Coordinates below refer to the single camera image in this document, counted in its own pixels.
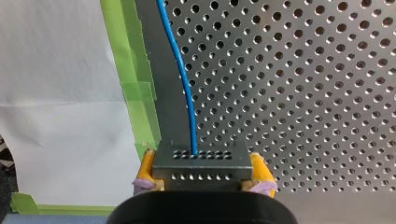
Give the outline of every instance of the metal surface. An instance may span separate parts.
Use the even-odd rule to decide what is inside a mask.
[[[164,140],[185,141],[181,89],[169,89],[180,82],[174,59],[150,2],[137,3]],[[171,0],[167,9],[201,144],[247,141],[303,223],[393,222],[396,3]]]
[[[160,144],[153,164],[153,176],[165,180],[165,189],[239,189],[250,179],[252,166],[244,142],[228,147],[199,147],[191,155],[188,147]]]

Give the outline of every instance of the blue cable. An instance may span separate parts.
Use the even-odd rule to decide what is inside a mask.
[[[178,72],[181,74],[181,81],[183,83],[184,92],[186,93],[187,106],[189,108],[191,151],[192,155],[197,155],[198,148],[195,127],[194,103],[192,101],[189,78],[187,77],[187,73],[184,68],[183,57],[181,56],[180,50],[178,49],[175,36],[173,35],[171,25],[169,24],[164,0],[157,0],[157,5],[158,9],[160,10],[161,20],[163,21],[163,27],[165,28],[166,35],[168,36],[168,40],[171,44],[172,51],[174,52],[177,61]]]

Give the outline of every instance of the white paper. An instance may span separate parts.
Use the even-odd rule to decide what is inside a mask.
[[[117,205],[134,136],[99,0],[0,0],[0,134],[40,204]]]

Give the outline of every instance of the green tape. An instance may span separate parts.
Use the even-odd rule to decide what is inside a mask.
[[[38,204],[41,215],[73,215],[108,217],[114,206],[75,206]]]
[[[136,143],[134,145],[136,146],[137,155],[139,156],[139,159],[143,160],[143,156],[145,155],[146,150],[148,148],[153,148],[157,150],[159,144],[160,144],[159,142],[155,142],[155,143],[145,143],[145,144]]]
[[[125,101],[153,101],[149,82],[122,82]]]
[[[101,4],[134,140],[137,144],[160,142],[155,88],[135,2],[101,0]]]
[[[40,214],[38,207],[35,204],[35,200],[29,194],[12,193],[11,200],[12,203],[14,203],[14,207],[17,210],[17,212],[22,215]]]
[[[79,206],[36,204],[29,194],[12,193],[12,211],[21,215],[76,215],[107,217],[115,206]]]
[[[151,74],[151,67],[147,57],[145,42],[142,32],[142,23],[137,15],[135,0],[120,0],[122,12],[125,21],[126,32],[128,35],[129,45],[131,46],[132,63],[136,71],[137,80],[151,83],[154,86],[154,80]],[[152,88],[153,99],[157,100],[155,89]]]

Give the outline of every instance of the black rounded edge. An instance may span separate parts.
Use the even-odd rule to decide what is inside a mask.
[[[258,193],[151,191],[119,205],[107,223],[297,224],[297,220],[282,203]]]

